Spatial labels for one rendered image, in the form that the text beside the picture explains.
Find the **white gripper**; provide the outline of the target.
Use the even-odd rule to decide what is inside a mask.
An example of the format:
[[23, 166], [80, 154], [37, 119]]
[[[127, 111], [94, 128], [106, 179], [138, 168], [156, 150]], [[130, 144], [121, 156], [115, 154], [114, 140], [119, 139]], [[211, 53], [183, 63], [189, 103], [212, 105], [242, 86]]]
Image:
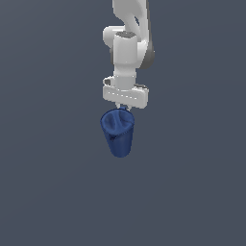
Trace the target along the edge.
[[119, 89], [114, 83], [113, 76], [103, 80], [103, 98], [114, 102], [117, 109], [130, 111], [132, 107], [144, 109], [148, 103], [149, 88], [145, 85], [134, 84], [131, 89]]

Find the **blue tapered cup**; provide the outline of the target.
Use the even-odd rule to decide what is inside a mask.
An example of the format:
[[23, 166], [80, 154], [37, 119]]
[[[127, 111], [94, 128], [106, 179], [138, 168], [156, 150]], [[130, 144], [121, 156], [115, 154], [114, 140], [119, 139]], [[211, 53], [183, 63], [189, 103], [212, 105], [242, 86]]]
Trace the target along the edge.
[[125, 158], [131, 151], [135, 118], [125, 107], [103, 114], [100, 125], [110, 147], [117, 158]]

